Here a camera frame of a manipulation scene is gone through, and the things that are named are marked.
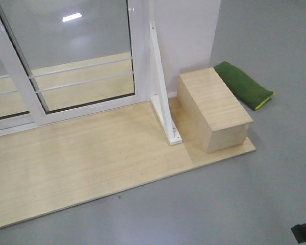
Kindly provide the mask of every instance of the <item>white door frame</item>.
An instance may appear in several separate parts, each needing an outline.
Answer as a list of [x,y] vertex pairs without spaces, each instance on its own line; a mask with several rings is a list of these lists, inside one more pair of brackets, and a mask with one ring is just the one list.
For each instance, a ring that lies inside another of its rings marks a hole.
[[143,101],[149,97],[149,14],[147,0],[128,0],[131,45],[135,79],[135,95],[98,104],[46,114],[19,57],[0,20],[0,58],[22,96],[36,125],[45,125],[70,118],[106,111]]

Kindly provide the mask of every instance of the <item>white wall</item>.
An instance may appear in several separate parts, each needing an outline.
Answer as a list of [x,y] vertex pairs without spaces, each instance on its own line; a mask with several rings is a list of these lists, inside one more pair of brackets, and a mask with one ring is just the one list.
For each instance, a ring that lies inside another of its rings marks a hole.
[[209,66],[221,0],[155,0],[155,21],[168,92],[179,73]]

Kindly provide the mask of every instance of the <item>gray floor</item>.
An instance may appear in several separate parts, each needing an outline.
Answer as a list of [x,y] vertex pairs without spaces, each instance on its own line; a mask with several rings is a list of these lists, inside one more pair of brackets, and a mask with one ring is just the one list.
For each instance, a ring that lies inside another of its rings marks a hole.
[[277,95],[257,151],[0,230],[0,244],[297,244],[306,223],[306,1],[223,0],[211,65]]

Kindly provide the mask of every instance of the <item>plywood sheet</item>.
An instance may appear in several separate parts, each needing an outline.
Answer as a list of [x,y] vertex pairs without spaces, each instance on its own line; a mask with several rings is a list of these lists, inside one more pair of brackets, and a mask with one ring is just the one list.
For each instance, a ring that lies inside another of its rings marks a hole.
[[0,228],[255,150],[206,154],[171,102],[184,143],[168,144],[150,103],[0,137]]

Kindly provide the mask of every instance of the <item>glass pane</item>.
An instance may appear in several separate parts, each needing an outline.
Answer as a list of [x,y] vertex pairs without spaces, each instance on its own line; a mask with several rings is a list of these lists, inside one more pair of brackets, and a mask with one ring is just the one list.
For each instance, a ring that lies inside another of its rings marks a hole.
[[[99,61],[102,62],[104,60],[103,58],[92,59],[91,63],[89,62],[86,63],[88,63],[88,65],[97,64],[99,63]],[[94,80],[102,77],[109,77],[117,74],[123,74],[126,72],[129,73],[132,71],[133,71],[132,61],[124,60],[106,65],[92,66],[92,67],[75,69],[71,71],[65,71],[60,73],[54,73],[47,76],[37,77],[36,82],[40,89],[47,89],[55,86],[61,86],[81,81]]]
[[133,75],[42,92],[50,111],[134,93]]
[[0,119],[26,113],[28,110],[0,60]]
[[[0,16],[37,92],[133,72],[127,0],[0,0]],[[112,99],[134,94],[133,76],[116,80],[125,87],[112,84]],[[100,101],[98,94],[108,99],[105,83],[95,84],[38,92],[38,97],[48,113]]]
[[0,118],[28,113],[18,92],[0,95]]

